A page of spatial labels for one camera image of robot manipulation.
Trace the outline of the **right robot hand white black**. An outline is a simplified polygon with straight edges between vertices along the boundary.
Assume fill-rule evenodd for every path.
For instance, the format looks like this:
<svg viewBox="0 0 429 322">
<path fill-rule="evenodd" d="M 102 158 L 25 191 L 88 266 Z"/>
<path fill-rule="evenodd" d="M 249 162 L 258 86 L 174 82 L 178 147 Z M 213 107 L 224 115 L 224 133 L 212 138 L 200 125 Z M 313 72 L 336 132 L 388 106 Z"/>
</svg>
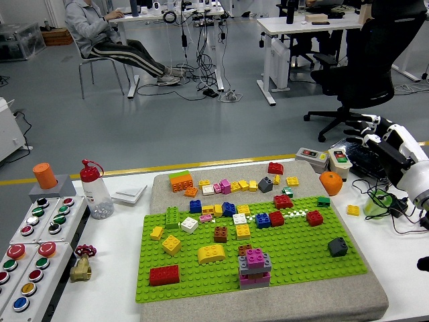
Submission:
<svg viewBox="0 0 429 322">
<path fill-rule="evenodd" d="M 428 157 L 402 125 L 382 116 L 362 114 L 346 122 L 350 142 L 377 154 L 389 181 L 407 192 L 419 209 L 428 210 Z"/>
</svg>

